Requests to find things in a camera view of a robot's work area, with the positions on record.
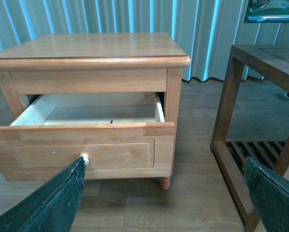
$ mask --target drawer knob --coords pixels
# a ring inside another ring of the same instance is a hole
[[[84,162],[85,162],[85,166],[88,165],[88,163],[90,163],[90,161],[88,160],[88,154],[86,153],[81,153],[79,157],[82,157]]]

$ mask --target curtain fold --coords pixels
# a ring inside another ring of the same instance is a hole
[[[0,51],[49,33],[166,32],[191,57],[185,80],[223,80],[232,44],[289,44],[289,23],[244,24],[247,2],[0,0]]]

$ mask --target round wooden foot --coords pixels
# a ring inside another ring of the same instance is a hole
[[[162,190],[168,190],[170,187],[170,177],[162,177],[162,182],[160,183],[160,188]]]

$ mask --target drawer front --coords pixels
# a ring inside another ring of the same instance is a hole
[[[11,72],[18,94],[165,92],[166,69]]]
[[[172,122],[0,127],[0,169],[46,181],[87,153],[86,179],[170,176],[174,134]]]
[[[21,172],[59,171],[82,153],[89,156],[87,170],[154,166],[153,139],[112,144],[15,146],[9,150]]]

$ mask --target wooden floor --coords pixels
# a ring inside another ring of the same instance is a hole
[[[182,84],[172,185],[159,179],[85,182],[73,232],[242,232],[238,216],[209,150],[222,83]],[[231,121],[231,140],[286,140],[289,102],[271,83],[242,83]],[[0,92],[0,125],[12,122]],[[42,182],[6,182],[0,172],[0,214]]]

